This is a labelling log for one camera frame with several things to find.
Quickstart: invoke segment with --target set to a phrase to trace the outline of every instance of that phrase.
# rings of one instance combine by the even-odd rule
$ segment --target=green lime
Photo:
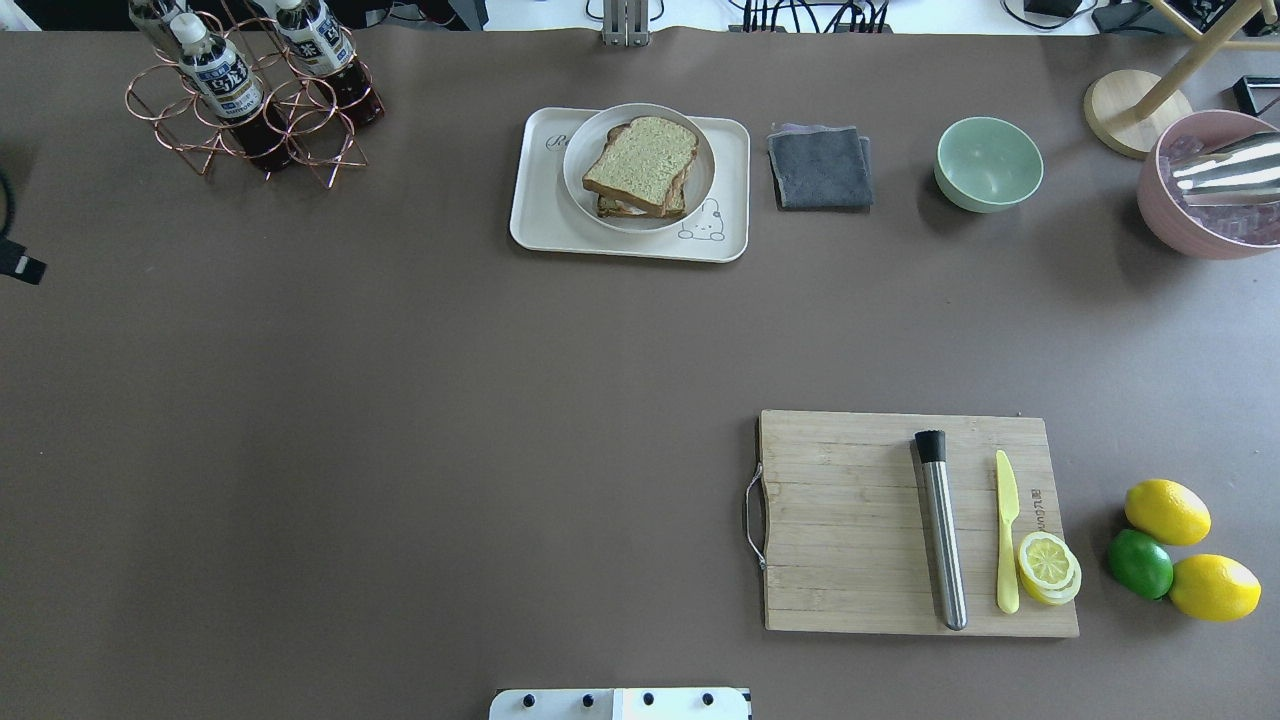
[[[1156,538],[1120,530],[1107,548],[1107,565],[1120,584],[1147,600],[1160,600],[1174,584],[1174,562]]]

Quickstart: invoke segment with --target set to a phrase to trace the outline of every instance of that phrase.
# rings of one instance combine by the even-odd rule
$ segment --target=bear illustration
[[[677,236],[681,240],[724,240],[724,218],[721,217],[719,202],[714,197],[708,197],[698,213],[690,215],[680,223]]]

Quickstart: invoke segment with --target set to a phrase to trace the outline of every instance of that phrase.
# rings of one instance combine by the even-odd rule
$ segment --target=wooden cutting board
[[[947,474],[969,624],[938,619],[911,441],[947,433]],[[1038,418],[765,410],[764,625],[771,630],[913,635],[1080,634],[1075,603],[1021,592],[996,606],[996,450],[1018,477],[1014,544],[1032,530],[1062,536],[1044,421]],[[1092,578],[1084,577],[1088,583]]]

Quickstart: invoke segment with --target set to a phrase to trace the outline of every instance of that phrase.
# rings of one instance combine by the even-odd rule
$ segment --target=sandwich
[[[600,217],[680,218],[698,136],[680,123],[645,115],[612,128],[582,187],[600,196]]]

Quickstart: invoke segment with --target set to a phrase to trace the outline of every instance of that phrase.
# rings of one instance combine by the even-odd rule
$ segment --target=wooden stand
[[[1275,0],[1239,0],[1203,35],[1165,0],[1151,0],[1151,5],[1172,19],[1196,45],[1162,78],[1143,70],[1116,70],[1091,85],[1084,94],[1084,119],[1093,133],[1107,147],[1139,160],[1169,126],[1192,113],[1190,102],[1178,88],[1215,53],[1222,47],[1280,49],[1275,42],[1231,41],[1231,36],[1260,10],[1267,22],[1275,22]]]

